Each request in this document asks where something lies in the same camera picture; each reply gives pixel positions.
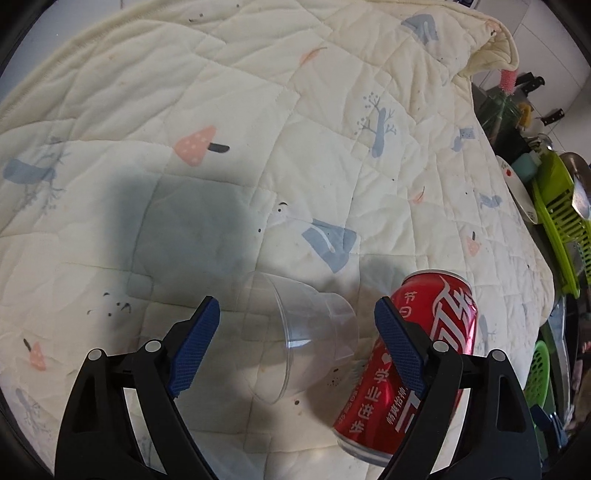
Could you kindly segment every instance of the metal bowl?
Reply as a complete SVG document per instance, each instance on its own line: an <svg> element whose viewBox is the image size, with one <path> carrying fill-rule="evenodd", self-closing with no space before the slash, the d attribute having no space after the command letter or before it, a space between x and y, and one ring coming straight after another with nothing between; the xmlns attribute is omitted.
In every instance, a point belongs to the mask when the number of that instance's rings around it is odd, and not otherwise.
<svg viewBox="0 0 591 480"><path fill-rule="evenodd" d="M567 152L560 159L574 181L573 208L584 220L591 218L591 167L576 153Z"/></svg>

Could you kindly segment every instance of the blue gripper pad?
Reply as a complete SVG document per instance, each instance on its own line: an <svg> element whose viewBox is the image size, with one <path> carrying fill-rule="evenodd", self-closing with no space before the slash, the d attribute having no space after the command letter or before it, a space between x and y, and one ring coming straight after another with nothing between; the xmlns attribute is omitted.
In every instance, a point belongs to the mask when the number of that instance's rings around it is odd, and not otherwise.
<svg viewBox="0 0 591 480"><path fill-rule="evenodd" d="M417 397L423 398L427 391L423 380L423 360L401 324L405 320L397 318L385 299L380 299L375 304L374 319L402 383L414 390Z"/></svg>
<svg viewBox="0 0 591 480"><path fill-rule="evenodd" d="M211 299L172 358L168 391L173 398L191 386L219 323L220 304L216 299Z"/></svg>

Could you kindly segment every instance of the teal container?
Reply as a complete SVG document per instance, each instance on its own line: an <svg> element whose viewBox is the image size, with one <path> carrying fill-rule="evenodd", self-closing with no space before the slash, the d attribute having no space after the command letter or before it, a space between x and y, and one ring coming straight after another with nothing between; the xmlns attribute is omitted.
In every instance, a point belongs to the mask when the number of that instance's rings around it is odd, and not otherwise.
<svg viewBox="0 0 591 480"><path fill-rule="evenodd" d="M528 183L538 173L540 165L542 165L542 161L538 154L531 151L520 156L511 164L511 167L523 183Z"/></svg>

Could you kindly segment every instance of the coca-cola logo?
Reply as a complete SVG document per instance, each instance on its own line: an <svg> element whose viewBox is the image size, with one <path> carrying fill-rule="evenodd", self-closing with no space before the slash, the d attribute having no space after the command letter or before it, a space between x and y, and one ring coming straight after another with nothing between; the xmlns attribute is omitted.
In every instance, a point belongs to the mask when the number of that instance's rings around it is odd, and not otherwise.
<svg viewBox="0 0 591 480"><path fill-rule="evenodd" d="M457 352L466 351L469 312L473 300L461 288L453 290L443 277L443 289L433 301L431 340L443 340Z"/></svg>

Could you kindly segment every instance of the blue bird pattern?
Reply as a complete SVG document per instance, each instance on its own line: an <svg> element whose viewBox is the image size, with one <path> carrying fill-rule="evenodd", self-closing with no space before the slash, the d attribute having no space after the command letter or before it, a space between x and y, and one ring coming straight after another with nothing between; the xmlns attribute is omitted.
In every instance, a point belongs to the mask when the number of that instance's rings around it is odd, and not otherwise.
<svg viewBox="0 0 591 480"><path fill-rule="evenodd" d="M402 25L410 28L423 45L427 45L430 41L439 40L435 19L432 15L418 14L407 18L402 22Z"/></svg>
<svg viewBox="0 0 591 480"><path fill-rule="evenodd" d="M25 423L33 429L35 434L39 434L40 432L50 433L49 429L39 422L40 405L32 398L28 397L28 395L20 388L17 388L15 393L18 401L25 410Z"/></svg>
<svg viewBox="0 0 591 480"><path fill-rule="evenodd" d="M493 195L492 197L489 197L482 193L479 193L478 195L480 197L481 208L483 205L488 208L498 208L501 205L501 203L503 203L503 199L498 195Z"/></svg>
<svg viewBox="0 0 591 480"><path fill-rule="evenodd" d="M363 99L368 103L365 105L365 108L372 108L377 111L378 118L376 122L375 129L371 128L371 119L369 115L367 117L363 117L357 125L361 127L361 131L369 130L371 133L375 135L374 144L371 148L371 154L373 158L381 157L384 153L385 147L385 137L389 133L396 134L396 129L393 125L386 123L394 116L393 110L386 110L385 107L379 107L379 96L371 92L368 96L364 96Z"/></svg>
<svg viewBox="0 0 591 480"><path fill-rule="evenodd" d="M459 152L462 149L462 140L475 140L476 134L474 133L474 127L466 127L460 129L460 134L453 141L452 150Z"/></svg>
<svg viewBox="0 0 591 480"><path fill-rule="evenodd" d="M50 145L60 143L58 140L53 140ZM43 182L47 183L48 195L43 204L43 211L55 209L54 200L59 198L59 193L64 189L58 189L53 186L57 177L54 166L61 163L61 158L67 156L62 153L48 153L42 155L35 161L35 164L29 164L19 160L18 158L11 158L8 160L2 169L2 177L16 185L23 185L25 188L24 198L19 208L16 211L23 210L25 207L31 205L37 200L38 186ZM39 166L44 163L44 160L49 159L51 166Z"/></svg>
<svg viewBox="0 0 591 480"><path fill-rule="evenodd" d="M349 262L349 254L357 240L357 233L353 230L316 219L302 236L332 273L339 272Z"/></svg>

